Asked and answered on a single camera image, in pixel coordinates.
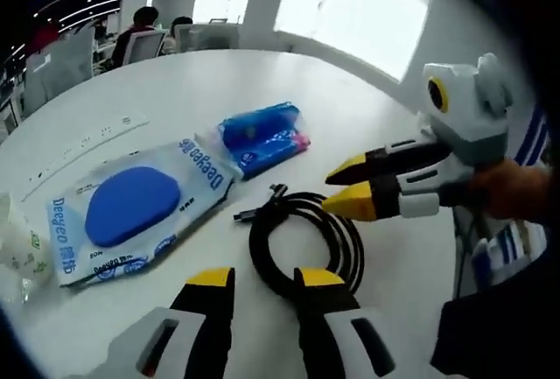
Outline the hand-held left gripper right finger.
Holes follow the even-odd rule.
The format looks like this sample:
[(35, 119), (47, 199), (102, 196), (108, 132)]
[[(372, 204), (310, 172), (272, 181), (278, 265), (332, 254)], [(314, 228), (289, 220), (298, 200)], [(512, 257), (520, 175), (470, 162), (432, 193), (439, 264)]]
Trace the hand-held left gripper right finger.
[(382, 378), (396, 363), (374, 316), (326, 269), (296, 268), (298, 344), (309, 378)]

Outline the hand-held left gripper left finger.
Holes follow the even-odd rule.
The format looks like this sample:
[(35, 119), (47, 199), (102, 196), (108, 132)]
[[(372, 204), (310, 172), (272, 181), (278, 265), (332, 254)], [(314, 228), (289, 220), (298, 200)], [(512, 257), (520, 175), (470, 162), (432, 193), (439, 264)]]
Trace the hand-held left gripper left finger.
[(232, 344), (235, 269), (203, 270), (169, 307), (157, 307), (110, 343), (104, 378), (222, 378)]

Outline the person's right hand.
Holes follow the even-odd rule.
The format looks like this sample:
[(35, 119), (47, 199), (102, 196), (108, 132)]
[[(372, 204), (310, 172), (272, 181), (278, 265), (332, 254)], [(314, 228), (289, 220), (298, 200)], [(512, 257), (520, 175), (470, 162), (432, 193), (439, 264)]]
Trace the person's right hand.
[(478, 171), (470, 189), (484, 198), (483, 208), (494, 219), (547, 224), (552, 180), (550, 170), (505, 159)]

